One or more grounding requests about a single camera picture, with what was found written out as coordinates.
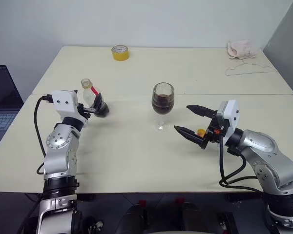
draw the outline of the laptop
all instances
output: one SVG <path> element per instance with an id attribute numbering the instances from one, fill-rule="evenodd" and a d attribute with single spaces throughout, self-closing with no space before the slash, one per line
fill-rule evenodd
<path id="1" fill-rule="evenodd" d="M 0 65 L 0 141 L 23 104 L 7 67 Z"/>

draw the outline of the plastic bottle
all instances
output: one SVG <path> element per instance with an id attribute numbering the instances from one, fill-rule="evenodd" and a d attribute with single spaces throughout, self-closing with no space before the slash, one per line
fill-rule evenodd
<path id="1" fill-rule="evenodd" d="M 96 96 L 100 93 L 100 90 L 92 85 L 92 82 L 89 79 L 82 79 L 81 80 L 82 87 L 84 88 L 83 91 L 83 98 L 87 105 L 90 108 L 93 108 L 94 105 L 94 100 Z M 109 112 L 107 104 L 104 102 L 103 97 L 102 97 L 102 103 L 101 107 L 98 112 L 94 114 L 97 117 L 105 117 L 107 113 Z"/>

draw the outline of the red label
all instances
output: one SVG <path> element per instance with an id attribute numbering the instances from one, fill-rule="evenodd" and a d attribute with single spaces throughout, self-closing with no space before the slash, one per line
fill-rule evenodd
<path id="1" fill-rule="evenodd" d="M 93 86 L 91 87 L 91 91 L 92 91 L 95 95 L 98 95 L 98 94 L 99 94 L 98 91 L 96 91 L 95 88 L 94 88 Z"/>

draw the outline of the red object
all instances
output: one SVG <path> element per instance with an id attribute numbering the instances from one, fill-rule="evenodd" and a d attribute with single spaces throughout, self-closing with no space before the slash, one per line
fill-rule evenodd
<path id="1" fill-rule="evenodd" d="M 98 93 L 98 91 L 96 91 L 96 89 L 92 86 L 91 87 L 91 91 L 95 94 L 95 95 L 98 95 L 99 93 Z"/>
<path id="2" fill-rule="evenodd" d="M 138 204 L 142 207 L 146 207 L 147 206 L 147 201 L 146 200 L 139 200 Z"/>
<path id="3" fill-rule="evenodd" d="M 214 129 L 214 133 L 218 135 L 218 134 L 220 134 L 220 130 L 219 129 Z"/>
<path id="4" fill-rule="evenodd" d="M 183 204 L 185 202 L 185 199 L 183 197 L 178 197 L 178 198 L 176 198 L 175 202 L 177 204 Z"/>

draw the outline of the laptop screen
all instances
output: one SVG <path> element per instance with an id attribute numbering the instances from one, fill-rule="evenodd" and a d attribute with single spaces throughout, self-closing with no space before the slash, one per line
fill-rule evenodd
<path id="1" fill-rule="evenodd" d="M 0 65 L 0 110 L 20 109 L 23 100 L 5 65 Z"/>

